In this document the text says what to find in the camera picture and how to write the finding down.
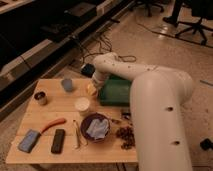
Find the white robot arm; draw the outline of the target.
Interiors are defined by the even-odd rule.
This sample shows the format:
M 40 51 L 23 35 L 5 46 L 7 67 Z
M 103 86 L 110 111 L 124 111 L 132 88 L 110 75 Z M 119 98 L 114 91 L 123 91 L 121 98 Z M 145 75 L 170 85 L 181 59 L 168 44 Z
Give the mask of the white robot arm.
M 181 105 L 193 94 L 185 71 L 122 62 L 114 52 L 93 59 L 91 82 L 101 89 L 111 74 L 129 80 L 130 111 L 139 171 L 193 171 Z

